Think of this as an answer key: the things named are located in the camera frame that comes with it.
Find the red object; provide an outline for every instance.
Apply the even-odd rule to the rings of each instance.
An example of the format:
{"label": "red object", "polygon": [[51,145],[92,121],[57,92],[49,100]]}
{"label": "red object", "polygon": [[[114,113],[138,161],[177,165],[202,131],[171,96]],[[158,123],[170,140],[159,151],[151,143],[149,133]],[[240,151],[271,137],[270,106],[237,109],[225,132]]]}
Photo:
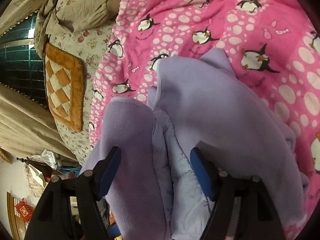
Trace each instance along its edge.
{"label": "red object", "polygon": [[32,217],[32,210],[28,206],[27,200],[25,198],[22,199],[15,208],[19,214],[19,216],[23,219],[25,223],[29,222]]}

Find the checkered seat pad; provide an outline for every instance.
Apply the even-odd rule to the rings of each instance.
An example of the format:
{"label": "checkered seat pad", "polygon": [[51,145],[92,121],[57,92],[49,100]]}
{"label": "checkered seat pad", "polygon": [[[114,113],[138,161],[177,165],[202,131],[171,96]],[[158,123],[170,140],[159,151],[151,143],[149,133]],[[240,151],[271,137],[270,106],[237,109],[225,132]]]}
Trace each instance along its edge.
{"label": "checkered seat pad", "polygon": [[80,61],[46,45],[46,91],[52,115],[74,131],[82,128],[83,73]]}

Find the floral bedsheet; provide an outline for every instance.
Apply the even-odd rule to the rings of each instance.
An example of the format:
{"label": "floral bedsheet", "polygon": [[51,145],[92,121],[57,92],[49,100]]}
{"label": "floral bedsheet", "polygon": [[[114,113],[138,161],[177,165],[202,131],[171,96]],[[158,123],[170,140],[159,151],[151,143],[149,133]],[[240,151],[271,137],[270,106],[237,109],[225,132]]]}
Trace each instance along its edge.
{"label": "floral bedsheet", "polygon": [[[56,9],[79,0],[58,0]],[[89,143],[89,113],[93,97],[93,77],[99,65],[101,56],[107,50],[111,38],[114,21],[108,21],[105,25],[84,30],[73,34],[52,35],[50,44],[58,47],[82,60],[84,66],[84,107],[83,107],[83,130],[76,133],[55,120],[60,136],[65,145],[76,155],[80,164],[83,164],[90,154],[92,147]]]}

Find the penguin beak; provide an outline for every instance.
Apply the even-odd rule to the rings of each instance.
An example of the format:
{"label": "penguin beak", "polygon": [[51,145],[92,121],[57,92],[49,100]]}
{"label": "penguin beak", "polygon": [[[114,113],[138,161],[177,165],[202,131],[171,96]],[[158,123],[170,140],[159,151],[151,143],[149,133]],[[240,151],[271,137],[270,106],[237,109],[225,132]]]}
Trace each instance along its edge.
{"label": "penguin beak", "polygon": [[258,59],[258,62],[265,60],[265,58],[264,58],[263,55],[259,55],[259,56],[257,56],[256,58]]}

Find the pink fish print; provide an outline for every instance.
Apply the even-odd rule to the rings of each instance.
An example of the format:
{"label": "pink fish print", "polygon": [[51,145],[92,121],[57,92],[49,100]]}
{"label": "pink fish print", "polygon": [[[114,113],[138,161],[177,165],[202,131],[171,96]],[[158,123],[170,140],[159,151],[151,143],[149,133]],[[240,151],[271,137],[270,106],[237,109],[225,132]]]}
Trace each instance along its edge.
{"label": "pink fish print", "polygon": [[278,21],[277,21],[277,20],[274,20],[274,21],[271,23],[271,27],[276,27],[276,26],[277,26],[277,23],[278,23]]}
{"label": "pink fish print", "polygon": [[290,32],[290,30],[288,28],[286,28],[283,31],[275,31],[275,33],[278,34],[278,35],[283,35],[283,34],[286,34],[286,33],[289,33],[289,32]]}
{"label": "pink fish print", "polygon": [[265,29],[262,29],[264,31],[263,33],[263,37],[266,39],[266,40],[271,40],[272,39],[272,35],[271,33],[269,32],[269,30],[267,28]]}
{"label": "pink fish print", "polygon": [[136,72],[139,69],[139,66],[135,67],[133,70],[131,70],[132,73]]}

